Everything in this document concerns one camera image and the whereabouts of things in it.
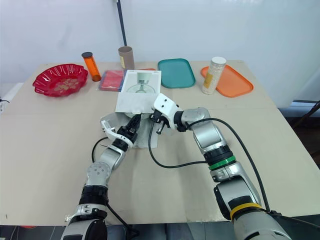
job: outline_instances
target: pink package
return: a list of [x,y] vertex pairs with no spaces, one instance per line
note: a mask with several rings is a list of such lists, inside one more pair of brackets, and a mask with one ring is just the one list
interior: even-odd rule
[[102,91],[120,92],[123,78],[123,70],[107,70],[102,75],[99,89]]

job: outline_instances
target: orange plastic cylinder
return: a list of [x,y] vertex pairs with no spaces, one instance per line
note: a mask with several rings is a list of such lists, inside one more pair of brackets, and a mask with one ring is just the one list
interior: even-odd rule
[[86,67],[89,70],[89,73],[92,77],[92,81],[99,82],[101,80],[101,75],[97,68],[92,52],[89,52],[89,51],[84,52],[81,54],[81,56],[83,57]]

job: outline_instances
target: green ring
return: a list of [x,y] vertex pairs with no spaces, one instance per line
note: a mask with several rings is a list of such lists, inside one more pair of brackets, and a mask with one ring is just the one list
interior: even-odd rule
[[213,170],[213,169],[216,169],[216,168],[219,168],[219,167],[222,167],[224,165],[227,165],[228,163],[231,163],[232,161],[236,160],[236,157],[235,156],[230,156],[228,157],[227,159],[224,159],[222,161],[219,161],[211,166],[209,166],[209,169],[210,170]]

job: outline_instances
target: red plastic bowl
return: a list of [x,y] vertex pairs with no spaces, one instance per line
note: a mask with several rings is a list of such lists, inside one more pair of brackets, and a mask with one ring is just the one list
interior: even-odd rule
[[88,71],[76,64],[61,64],[40,73],[32,86],[38,94],[49,97],[68,96],[78,92],[87,81]]

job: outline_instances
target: black pole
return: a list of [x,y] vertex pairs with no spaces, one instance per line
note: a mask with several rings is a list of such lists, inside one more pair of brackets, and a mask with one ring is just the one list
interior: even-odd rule
[[122,38],[123,38],[123,44],[127,46],[127,39],[126,39],[126,33],[125,33],[125,26],[124,26],[124,19],[122,17],[122,10],[121,10],[121,3],[120,0],[116,2],[116,6],[118,8],[118,14],[119,14],[119,20],[121,25],[121,32],[122,32]]

